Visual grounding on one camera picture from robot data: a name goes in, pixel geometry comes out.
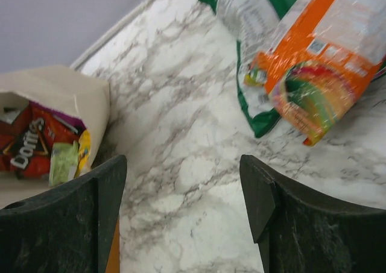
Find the red Doritos bag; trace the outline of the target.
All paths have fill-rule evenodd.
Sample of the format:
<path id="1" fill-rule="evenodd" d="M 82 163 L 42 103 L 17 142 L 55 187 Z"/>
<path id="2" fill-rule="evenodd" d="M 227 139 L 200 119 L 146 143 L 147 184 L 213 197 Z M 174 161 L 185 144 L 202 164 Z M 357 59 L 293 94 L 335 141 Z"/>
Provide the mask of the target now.
<path id="1" fill-rule="evenodd" d="M 49 172 L 55 143 L 72 143 L 80 135 L 50 113 L 33 107 L 6 107 L 1 114 L 1 171 L 18 178 L 39 178 Z"/>

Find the green snack bag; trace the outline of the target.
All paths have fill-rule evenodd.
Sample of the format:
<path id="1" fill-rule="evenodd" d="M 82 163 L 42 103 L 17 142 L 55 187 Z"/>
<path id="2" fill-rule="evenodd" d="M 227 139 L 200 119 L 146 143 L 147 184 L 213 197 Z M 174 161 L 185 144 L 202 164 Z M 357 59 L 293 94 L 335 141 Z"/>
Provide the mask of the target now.
<path id="1" fill-rule="evenodd" d="M 252 61 L 265 39 L 296 0 L 199 0 L 236 38 L 236 88 L 241 110 L 255 137 L 268 134 L 280 119 L 264 89 L 265 74 Z"/>

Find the purple snack bag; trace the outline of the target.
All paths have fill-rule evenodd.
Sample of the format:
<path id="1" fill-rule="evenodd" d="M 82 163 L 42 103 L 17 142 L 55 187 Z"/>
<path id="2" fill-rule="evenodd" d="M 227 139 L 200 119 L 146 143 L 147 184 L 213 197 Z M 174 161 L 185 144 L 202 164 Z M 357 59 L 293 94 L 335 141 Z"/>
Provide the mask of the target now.
<path id="1" fill-rule="evenodd" d="M 33 107 L 39 108 L 43 111 L 50 113 L 56 120 L 58 120 L 66 128 L 70 129 L 73 133 L 77 135 L 80 135 L 86 129 L 86 126 L 84 125 L 83 121 L 79 118 L 75 118 L 73 116 L 66 115 L 60 111 L 42 106 L 37 102 L 30 101 L 30 104 Z"/>

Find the beige paper bag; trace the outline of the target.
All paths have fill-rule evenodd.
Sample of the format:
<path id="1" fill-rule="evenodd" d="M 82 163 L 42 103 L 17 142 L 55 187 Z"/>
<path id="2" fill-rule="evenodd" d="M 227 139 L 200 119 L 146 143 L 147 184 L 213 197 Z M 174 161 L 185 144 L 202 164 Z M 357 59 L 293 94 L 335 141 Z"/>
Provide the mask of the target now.
<path id="1" fill-rule="evenodd" d="M 108 82 L 65 66 L 47 66 L 1 75 L 1 114 L 6 107 L 24 108 L 30 101 L 79 118 L 90 133 L 89 163 L 92 166 L 110 114 Z M 44 192 L 49 173 L 39 178 L 18 178 L 1 171 L 1 205 Z"/>

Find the orange snack bag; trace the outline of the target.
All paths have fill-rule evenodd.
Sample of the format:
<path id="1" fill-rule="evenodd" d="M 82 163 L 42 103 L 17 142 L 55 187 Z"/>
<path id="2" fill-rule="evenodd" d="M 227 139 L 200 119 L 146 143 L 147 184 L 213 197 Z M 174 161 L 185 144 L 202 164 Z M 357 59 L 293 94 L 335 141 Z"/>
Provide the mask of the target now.
<path id="1" fill-rule="evenodd" d="M 275 110 L 315 145 L 385 61 L 385 0 L 296 0 L 251 62 Z"/>

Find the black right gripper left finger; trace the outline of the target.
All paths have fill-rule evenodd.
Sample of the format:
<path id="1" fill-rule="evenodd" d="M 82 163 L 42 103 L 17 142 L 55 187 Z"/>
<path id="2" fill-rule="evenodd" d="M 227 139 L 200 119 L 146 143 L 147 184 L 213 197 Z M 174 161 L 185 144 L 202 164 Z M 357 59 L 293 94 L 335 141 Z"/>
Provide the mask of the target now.
<path id="1" fill-rule="evenodd" d="M 1 272 L 105 272 L 126 176 L 117 155 L 1 209 Z"/>

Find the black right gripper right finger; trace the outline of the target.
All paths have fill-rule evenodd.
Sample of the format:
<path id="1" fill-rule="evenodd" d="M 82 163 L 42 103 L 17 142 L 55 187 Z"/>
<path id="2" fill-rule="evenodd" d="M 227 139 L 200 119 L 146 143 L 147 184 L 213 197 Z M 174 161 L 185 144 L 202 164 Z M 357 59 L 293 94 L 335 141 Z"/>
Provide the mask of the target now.
<path id="1" fill-rule="evenodd" d="M 265 272 L 384 272 L 385 211 L 331 197 L 252 155 L 239 174 Z"/>

